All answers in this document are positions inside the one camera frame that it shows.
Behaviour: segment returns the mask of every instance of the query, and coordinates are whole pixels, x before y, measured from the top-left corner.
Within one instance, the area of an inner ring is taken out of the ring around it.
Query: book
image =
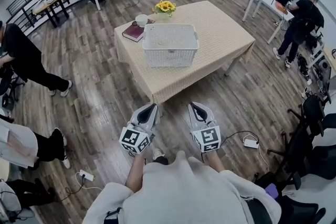
[[[155,21],[148,19],[147,23],[154,24],[154,22]],[[140,27],[139,25],[130,25],[124,32],[122,32],[122,36],[138,42],[141,38],[143,38],[144,29],[144,27]]]

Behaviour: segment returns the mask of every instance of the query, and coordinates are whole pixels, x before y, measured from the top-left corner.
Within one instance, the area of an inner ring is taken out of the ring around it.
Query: checkered tablecloth
[[[168,23],[158,19],[156,14],[149,18],[155,20],[155,23]],[[122,36],[131,23],[114,29],[119,61],[130,65],[135,80],[154,103],[163,103],[241,54],[247,61],[255,41],[209,1],[177,7],[169,23],[192,24],[196,29],[200,48],[190,67],[151,68],[147,64],[142,41],[136,43]]]

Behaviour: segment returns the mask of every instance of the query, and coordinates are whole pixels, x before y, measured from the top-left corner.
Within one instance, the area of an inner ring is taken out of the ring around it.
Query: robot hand
[[[125,150],[140,154],[153,141],[152,128],[155,126],[157,107],[156,104],[148,104],[133,113],[119,138]]]
[[[191,134],[201,152],[219,149],[221,132],[211,109],[200,103],[191,102],[188,110],[192,126]]]

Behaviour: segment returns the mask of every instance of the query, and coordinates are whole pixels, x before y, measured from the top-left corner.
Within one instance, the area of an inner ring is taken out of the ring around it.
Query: electrical outlet
[[[79,171],[79,175],[82,177],[83,175],[85,175],[85,179],[88,180],[88,181],[94,181],[94,175],[91,175],[90,173],[88,172],[85,172],[84,170],[80,170]]]

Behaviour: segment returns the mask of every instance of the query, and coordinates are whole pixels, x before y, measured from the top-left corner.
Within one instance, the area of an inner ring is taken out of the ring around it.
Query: white plastic basket
[[[189,67],[199,44],[193,25],[147,24],[142,47],[151,67]]]

